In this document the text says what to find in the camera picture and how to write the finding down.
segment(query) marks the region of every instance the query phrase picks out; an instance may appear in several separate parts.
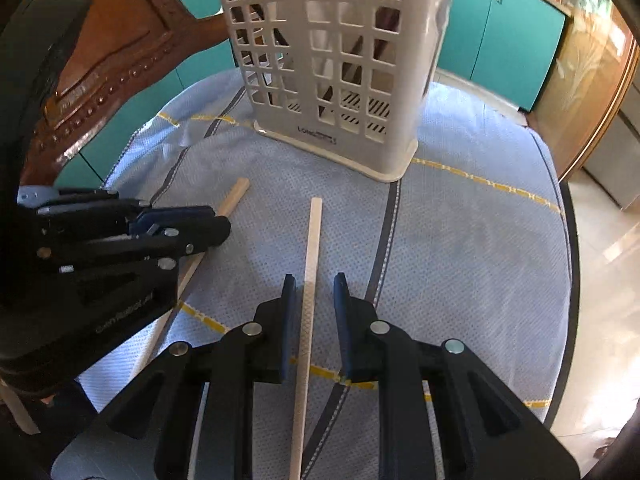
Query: laundry basket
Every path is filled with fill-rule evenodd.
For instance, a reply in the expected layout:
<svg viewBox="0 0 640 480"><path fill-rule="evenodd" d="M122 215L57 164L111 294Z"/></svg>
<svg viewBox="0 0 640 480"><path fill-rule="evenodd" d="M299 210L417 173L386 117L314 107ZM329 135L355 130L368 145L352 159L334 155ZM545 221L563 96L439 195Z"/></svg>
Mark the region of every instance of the laundry basket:
<svg viewBox="0 0 640 480"><path fill-rule="evenodd" d="M221 0L257 130L391 182L451 0Z"/></svg>

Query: basket base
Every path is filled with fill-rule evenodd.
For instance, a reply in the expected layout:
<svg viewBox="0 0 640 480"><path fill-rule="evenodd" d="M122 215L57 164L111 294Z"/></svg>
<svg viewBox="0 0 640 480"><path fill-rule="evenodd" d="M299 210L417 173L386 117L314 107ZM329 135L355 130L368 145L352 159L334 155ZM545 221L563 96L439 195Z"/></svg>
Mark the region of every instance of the basket base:
<svg viewBox="0 0 640 480"><path fill-rule="evenodd" d="M409 144L409 147L404 154L404 157L400 161L400 164L395 168L394 171L389 173L380 173L379 171L372 170L363 164L355 162L350 158L346 158L341 155L337 155L337 153L330 152L329 150L325 150L324 148L318 148L317 146L313 146L312 144L307 144L306 142L301 142L297 139L293 139L292 137L285 136L283 134L279 134L276 132L272 132L271 130L265 130L263 127L258 124L258 121L254 121L254 128L259 134L264 135L266 137L271 137L271 139L281 140L282 142L286 142L287 144L291 144L296 148L300 148L301 150L305 150L306 152L311 152L315 155L324 156L324 158L328 158L333 162L337 162L343 166L347 166L352 170L355 170L359 173L362 173L374 180L378 180L380 182L394 182L402 178L404 173L406 172L409 164L411 163L411 159L415 155L415 151L418 149L418 139L412 140Z"/></svg>

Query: metal screw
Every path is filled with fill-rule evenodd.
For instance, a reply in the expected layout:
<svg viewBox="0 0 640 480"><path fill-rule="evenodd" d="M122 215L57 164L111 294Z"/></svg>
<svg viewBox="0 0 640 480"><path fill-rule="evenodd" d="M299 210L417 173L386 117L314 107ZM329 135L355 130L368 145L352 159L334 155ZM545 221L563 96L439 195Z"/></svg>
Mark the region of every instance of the metal screw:
<svg viewBox="0 0 640 480"><path fill-rule="evenodd" d="M451 354L462 354L465 351L465 344L457 339L449 339L444 343L444 348Z"/></svg>
<svg viewBox="0 0 640 480"><path fill-rule="evenodd" d="M175 267L175 260L171 258L160 258L158 260L158 267L162 270L171 270Z"/></svg>
<svg viewBox="0 0 640 480"><path fill-rule="evenodd" d="M180 357L189 351L189 345L184 341L176 341L169 346L169 354Z"/></svg>
<svg viewBox="0 0 640 480"><path fill-rule="evenodd" d="M51 248L41 247L36 251L36 254L41 260L47 260L51 256Z"/></svg>
<svg viewBox="0 0 640 480"><path fill-rule="evenodd" d="M374 321L373 323L371 323L371 325L369 325L369 328L374 334L378 335L386 334L387 332L389 332L389 330L391 330L389 323L385 321Z"/></svg>
<svg viewBox="0 0 640 480"><path fill-rule="evenodd" d="M247 335L258 335L262 332L262 325L255 321L251 321L242 327L242 331Z"/></svg>

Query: wooden chair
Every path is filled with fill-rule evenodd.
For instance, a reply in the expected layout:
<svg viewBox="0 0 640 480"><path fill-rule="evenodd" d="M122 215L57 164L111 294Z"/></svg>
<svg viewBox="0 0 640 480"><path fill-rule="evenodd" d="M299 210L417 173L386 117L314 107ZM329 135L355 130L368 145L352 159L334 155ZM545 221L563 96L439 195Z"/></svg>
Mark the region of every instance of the wooden chair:
<svg viewBox="0 0 640 480"><path fill-rule="evenodd" d="M35 125L22 184L53 184L130 97L228 38L221 14L196 19L181 0L93 1L56 94ZM0 23L19 2L4 1Z"/></svg>

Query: beige floor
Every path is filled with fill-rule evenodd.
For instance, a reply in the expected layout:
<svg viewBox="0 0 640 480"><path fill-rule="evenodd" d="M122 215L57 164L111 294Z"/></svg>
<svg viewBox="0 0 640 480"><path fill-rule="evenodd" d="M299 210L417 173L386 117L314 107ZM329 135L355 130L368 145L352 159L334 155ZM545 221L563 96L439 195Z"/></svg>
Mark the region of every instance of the beige floor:
<svg viewBox="0 0 640 480"><path fill-rule="evenodd" d="M640 396L640 214L620 211L580 171L570 181L580 245L575 355L552 431L582 473Z"/></svg>

